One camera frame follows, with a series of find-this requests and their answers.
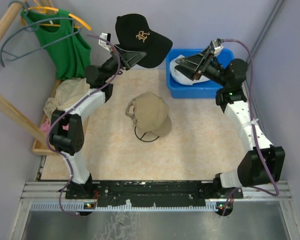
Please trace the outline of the white cap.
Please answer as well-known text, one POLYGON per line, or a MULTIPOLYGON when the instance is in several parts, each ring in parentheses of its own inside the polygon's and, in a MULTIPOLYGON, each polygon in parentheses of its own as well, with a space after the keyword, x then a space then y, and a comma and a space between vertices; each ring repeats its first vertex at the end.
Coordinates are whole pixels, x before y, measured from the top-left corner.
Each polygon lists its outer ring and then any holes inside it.
POLYGON ((181 73, 179 70, 175 69, 175 67, 178 65, 176 63, 176 60, 183 58, 183 57, 184 57, 184 55, 180 54, 178 57, 174 58, 169 63, 170 74, 177 83, 179 83, 181 85, 185 85, 185 86, 192 86, 194 84, 199 84, 199 83, 204 83, 204 82, 210 81, 210 79, 208 79, 207 77, 205 77, 203 75, 199 78, 199 80, 191 80, 190 78, 185 76, 183 73, 181 73))

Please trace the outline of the blue plastic bin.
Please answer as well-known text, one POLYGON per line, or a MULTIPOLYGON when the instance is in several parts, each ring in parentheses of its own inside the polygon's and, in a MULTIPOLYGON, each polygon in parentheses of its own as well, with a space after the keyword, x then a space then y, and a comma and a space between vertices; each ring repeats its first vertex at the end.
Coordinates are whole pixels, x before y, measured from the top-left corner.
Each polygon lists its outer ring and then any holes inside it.
POLYGON ((175 99, 215 99, 217 90, 222 86, 213 82, 212 80, 195 83, 194 85, 182 85, 176 82, 170 71, 170 62, 183 55, 189 57, 198 54, 202 49, 187 49, 187 48, 173 48, 166 56, 166 86, 170 90, 170 94, 175 99))

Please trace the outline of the black beanie hat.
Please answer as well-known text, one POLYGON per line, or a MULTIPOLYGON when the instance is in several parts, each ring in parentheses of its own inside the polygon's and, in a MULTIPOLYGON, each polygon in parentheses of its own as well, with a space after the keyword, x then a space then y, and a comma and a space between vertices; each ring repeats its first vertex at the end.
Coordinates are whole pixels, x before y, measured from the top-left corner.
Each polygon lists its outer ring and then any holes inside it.
POLYGON ((173 46, 169 38, 151 30, 147 19, 138 13, 118 16, 115 32, 122 49, 146 53, 137 64, 147 69, 158 67, 173 46))

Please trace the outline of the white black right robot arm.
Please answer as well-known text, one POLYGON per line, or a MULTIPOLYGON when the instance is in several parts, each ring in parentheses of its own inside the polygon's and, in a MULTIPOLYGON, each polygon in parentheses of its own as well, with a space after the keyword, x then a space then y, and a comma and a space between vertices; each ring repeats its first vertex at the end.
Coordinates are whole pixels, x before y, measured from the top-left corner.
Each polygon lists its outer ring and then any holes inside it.
POLYGON ((170 62, 170 70, 176 79, 196 81, 206 77, 221 88, 215 95, 216 105, 233 122, 245 150, 245 156, 237 168, 216 176, 213 192, 225 198, 231 188, 255 187, 273 184, 280 180, 286 153, 262 132, 258 120, 252 116, 252 108, 243 91, 248 64, 234 58, 223 67, 217 56, 221 48, 207 47, 192 56, 179 55, 170 62))

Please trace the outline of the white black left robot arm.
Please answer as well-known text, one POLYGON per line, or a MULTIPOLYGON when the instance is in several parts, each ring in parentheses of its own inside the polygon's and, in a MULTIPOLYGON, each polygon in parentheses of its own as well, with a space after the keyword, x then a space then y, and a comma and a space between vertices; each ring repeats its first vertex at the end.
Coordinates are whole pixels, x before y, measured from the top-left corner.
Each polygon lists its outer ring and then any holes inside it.
POLYGON ((84 73, 89 85, 87 93, 65 110, 55 110, 47 146, 54 147, 68 165, 70 183, 77 185, 76 192, 87 199, 93 195, 91 174, 83 157, 85 134, 83 123, 100 106, 105 104, 113 92, 112 80, 120 70, 129 70, 147 56, 144 51, 125 50, 119 45, 110 49, 111 57, 101 66, 89 65, 84 73))

